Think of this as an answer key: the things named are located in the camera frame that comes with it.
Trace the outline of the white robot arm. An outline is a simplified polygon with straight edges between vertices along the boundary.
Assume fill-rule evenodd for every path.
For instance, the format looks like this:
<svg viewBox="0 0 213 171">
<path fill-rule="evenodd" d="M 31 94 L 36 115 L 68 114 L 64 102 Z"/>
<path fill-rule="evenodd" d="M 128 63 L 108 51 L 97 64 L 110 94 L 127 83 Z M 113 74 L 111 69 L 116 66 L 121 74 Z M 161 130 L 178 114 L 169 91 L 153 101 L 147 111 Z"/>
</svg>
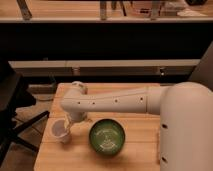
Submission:
<svg viewBox="0 0 213 171">
<path fill-rule="evenodd" d="M 195 82 L 89 94 L 71 84 L 61 107 L 74 122 L 87 112 L 160 117 L 160 171 L 213 171 L 213 91 Z"/>
</svg>

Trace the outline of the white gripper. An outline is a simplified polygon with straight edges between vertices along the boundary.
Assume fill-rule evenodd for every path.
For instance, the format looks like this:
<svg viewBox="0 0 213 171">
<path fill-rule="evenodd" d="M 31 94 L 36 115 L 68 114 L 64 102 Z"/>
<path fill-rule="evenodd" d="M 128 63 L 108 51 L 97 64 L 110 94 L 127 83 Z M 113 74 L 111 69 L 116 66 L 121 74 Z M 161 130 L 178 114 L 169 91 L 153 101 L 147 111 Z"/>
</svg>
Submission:
<svg viewBox="0 0 213 171">
<path fill-rule="evenodd" d="M 71 87 L 68 91 L 68 97 L 80 96 L 87 93 L 87 86 L 79 81 L 74 81 L 71 83 Z M 75 112 L 69 110 L 70 118 L 73 122 L 82 122 L 86 119 L 87 114 L 85 112 Z"/>
</svg>

